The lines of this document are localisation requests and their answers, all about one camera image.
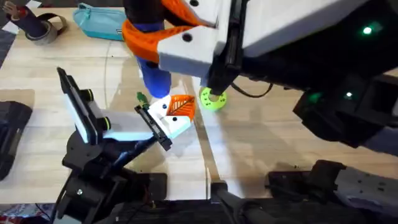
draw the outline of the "yellow-green object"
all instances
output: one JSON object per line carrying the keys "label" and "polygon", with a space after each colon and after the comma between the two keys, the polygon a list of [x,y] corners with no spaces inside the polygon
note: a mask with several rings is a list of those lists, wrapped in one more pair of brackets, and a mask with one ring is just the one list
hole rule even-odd
{"label": "yellow-green object", "polygon": [[221,94],[221,96],[218,98],[217,101],[211,101],[209,96],[210,96],[210,88],[205,88],[203,91],[200,93],[200,101],[202,105],[212,111],[217,111],[221,108],[223,108],[226,104],[226,93]]}
{"label": "yellow-green object", "polygon": [[149,101],[148,98],[141,92],[137,93],[137,99],[139,101],[139,103],[141,104],[141,106],[145,109],[149,108]]}

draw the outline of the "blue object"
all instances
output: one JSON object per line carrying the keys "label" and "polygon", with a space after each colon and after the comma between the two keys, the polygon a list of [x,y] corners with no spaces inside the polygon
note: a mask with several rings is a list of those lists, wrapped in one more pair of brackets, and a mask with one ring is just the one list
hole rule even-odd
{"label": "blue object", "polygon": [[124,12],[115,9],[102,9],[80,3],[73,13],[73,20],[89,37],[121,40],[122,25],[127,19]]}
{"label": "blue object", "polygon": [[[134,24],[134,27],[139,29],[141,32],[155,32],[158,30],[164,30],[163,23],[156,24]],[[149,93],[156,98],[163,98],[170,93],[172,85],[172,76],[170,72],[162,71],[158,68],[158,65],[145,60],[140,57],[136,57],[138,64],[144,77],[144,83]]]}

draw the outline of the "wooden board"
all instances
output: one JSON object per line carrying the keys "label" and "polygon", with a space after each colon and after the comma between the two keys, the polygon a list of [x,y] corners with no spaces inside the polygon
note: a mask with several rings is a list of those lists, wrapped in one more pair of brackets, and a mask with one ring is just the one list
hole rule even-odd
{"label": "wooden board", "polygon": [[[72,20],[74,9],[38,9],[63,15],[70,29],[51,45],[35,46],[17,36],[0,70],[0,100],[34,109],[10,176],[0,182],[0,203],[54,202],[68,175],[61,166],[74,130],[60,90],[56,66],[91,88],[102,108],[133,111],[137,91],[147,93],[137,63],[122,42],[91,39]],[[238,78],[252,94],[266,83]],[[198,95],[199,79],[173,75],[173,92]],[[301,125],[292,110],[301,93],[274,89],[249,99],[228,89],[225,108],[214,113],[200,104],[194,126],[164,152],[153,147],[128,165],[138,172],[166,172],[168,199],[205,199],[210,182],[225,180],[242,197],[268,197],[265,176],[272,170],[309,170],[318,159],[343,162],[366,172],[398,179],[398,158],[325,142]]]}

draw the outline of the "wire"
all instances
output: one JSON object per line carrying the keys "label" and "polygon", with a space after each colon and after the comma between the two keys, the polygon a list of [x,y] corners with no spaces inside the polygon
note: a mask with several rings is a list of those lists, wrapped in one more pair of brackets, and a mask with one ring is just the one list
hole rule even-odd
{"label": "wire", "polygon": [[138,212],[141,211],[141,209],[145,206],[146,204],[142,204],[139,208],[135,208],[136,211],[129,217],[129,219],[127,220],[126,224],[129,224],[129,222],[132,220],[132,218],[134,218]]}
{"label": "wire", "polygon": [[133,208],[133,209],[139,210],[139,212],[145,213],[145,214],[173,213],[173,211],[171,211],[171,208],[169,207],[169,205],[166,205],[165,203],[163,203],[163,205],[165,205],[166,207],[157,208],[157,210],[155,210],[155,211],[143,210],[142,208],[140,208],[140,209],[138,209],[138,208]]}
{"label": "wire", "polygon": [[35,203],[36,207],[49,219],[51,220],[50,216],[47,214],[47,212],[45,212],[42,208],[40,208],[40,206]]}
{"label": "wire", "polygon": [[104,66],[104,94],[105,94],[105,108],[107,109],[108,109],[108,100],[106,99],[106,68],[108,67],[108,54],[109,50],[111,49],[111,45],[112,45],[112,40],[109,41],[108,48],[106,49],[105,66]]}
{"label": "wire", "polygon": [[261,97],[267,95],[272,90],[272,87],[274,87],[274,84],[269,84],[269,87],[268,87],[267,91],[265,93],[261,94],[261,95],[252,95],[252,94],[246,93],[244,90],[242,90],[240,87],[238,87],[235,83],[232,83],[231,86],[232,86],[232,88],[234,88],[234,90],[242,93],[243,95],[245,95],[247,97],[250,97],[250,98],[261,98]]}
{"label": "wire", "polygon": [[224,212],[225,212],[226,216],[228,217],[229,222],[230,222],[231,224],[236,224],[236,221],[235,221],[235,219],[233,218],[233,216],[232,216],[230,210],[228,209],[227,205],[225,204],[225,202],[222,201],[222,200],[220,199],[220,204],[221,204],[221,206],[223,207]]}

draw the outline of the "green ring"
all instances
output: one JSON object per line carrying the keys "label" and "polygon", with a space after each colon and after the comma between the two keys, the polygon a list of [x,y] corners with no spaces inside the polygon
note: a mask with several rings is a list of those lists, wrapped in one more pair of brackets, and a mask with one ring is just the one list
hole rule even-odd
{"label": "green ring", "polygon": [[223,108],[226,104],[226,93],[221,94],[216,102],[213,102],[209,99],[210,96],[210,88],[205,88],[200,93],[200,101],[201,104],[208,110],[218,111]]}

